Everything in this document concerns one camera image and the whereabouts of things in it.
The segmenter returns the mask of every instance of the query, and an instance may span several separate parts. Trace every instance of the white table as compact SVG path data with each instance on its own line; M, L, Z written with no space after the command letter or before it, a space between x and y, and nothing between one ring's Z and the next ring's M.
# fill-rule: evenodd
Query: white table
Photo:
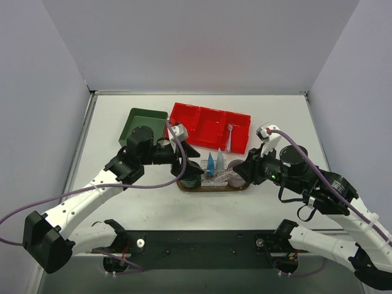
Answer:
M120 148L118 138L131 108L170 114L175 102L251 115L247 150L260 146L256 129L264 123L274 123L306 147L315 164L327 169L304 96L98 96L73 188L88 183L116 155ZM278 152L286 145L282 139ZM205 148L195 149L202 159L210 152ZM230 162L244 159L246 154L225 154L225 158ZM137 184L165 183L172 178L169 165L146 166L145 175ZM277 192L278 187L272 183L250 186L242 192L215 194L182 192L175 184L153 190L128 189L102 205L79 227L89 227L105 219L115 219L129 230L274 230L282 219L302 223L296 216L302 203L282 204ZM290 191L284 192L285 198L295 196ZM309 212L303 209L304 218ZM306 226L324 230L339 228L319 213Z

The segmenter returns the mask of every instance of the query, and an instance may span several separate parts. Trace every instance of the green tray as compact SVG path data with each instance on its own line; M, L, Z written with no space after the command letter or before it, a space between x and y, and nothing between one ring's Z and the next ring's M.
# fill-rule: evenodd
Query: green tray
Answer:
M125 123L118 142L121 147L127 145L127 139L134 128L148 126L154 132L154 143L156 143L159 138L165 136L166 119L167 112L133 108L129 112L127 122Z

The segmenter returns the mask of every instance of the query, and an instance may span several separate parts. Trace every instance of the gray floor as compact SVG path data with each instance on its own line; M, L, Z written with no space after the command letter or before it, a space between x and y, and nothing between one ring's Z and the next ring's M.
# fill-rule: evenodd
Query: gray floor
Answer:
M322 264L320 257L302 257L301 272ZM353 273L334 262L306 278L278 277L272 269L260 270L154 270L142 274L105 277L98 267L102 257L74 257L60 271L44 275L40 294L63 293L290 293L360 294Z

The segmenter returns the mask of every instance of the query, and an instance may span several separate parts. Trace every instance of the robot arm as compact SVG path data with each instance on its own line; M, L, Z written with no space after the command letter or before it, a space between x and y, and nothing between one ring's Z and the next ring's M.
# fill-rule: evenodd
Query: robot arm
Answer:
M257 130L257 135L262 140L261 147L250 150L247 159L233 168L234 172L256 185L267 179L272 181L280 186L278 198L282 203L303 202L313 212L318 210L337 222L355 240L339 240L284 220L275 231L277 242L286 241L295 249L334 260L352 270L361 282L377 290L391 290L392 236L380 224L378 215L369 212L345 178L319 169L332 188L351 207L340 201L293 146L283 148L280 158L276 159L275 147L281 136L274 133L275 130L279 130L275 125L263 126ZM306 149L300 148L307 155ZM283 200L284 189L300 194L302 198ZM364 221L353 209L370 220L370 223ZM387 240L376 231L374 225L387 236Z
M177 125L172 127L172 131L186 154L186 169L182 176L202 174L204 171L188 160L200 155L185 141L185 127ZM144 165L171 164L171 173L175 176L180 174L183 165L179 161L179 148L174 143L174 136L171 134L167 145L153 145L153 139L149 127L136 128L127 139L127 145L82 188L84 192L43 214L33 211L27 216L23 247L47 273L60 269L75 254L111 246L119 235L117 223L105 221L81 230L76 230L76 227L100 205L126 189L119 184L131 185L142 177Z

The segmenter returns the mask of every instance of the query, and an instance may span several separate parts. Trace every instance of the red tray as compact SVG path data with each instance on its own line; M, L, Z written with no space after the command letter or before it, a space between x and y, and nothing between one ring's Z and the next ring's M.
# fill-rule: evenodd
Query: red tray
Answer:
M249 139L251 116L239 113L175 103L170 120L183 124L189 138L188 143L211 149L226 150L229 130L228 124L233 125L233 153L244 154Z

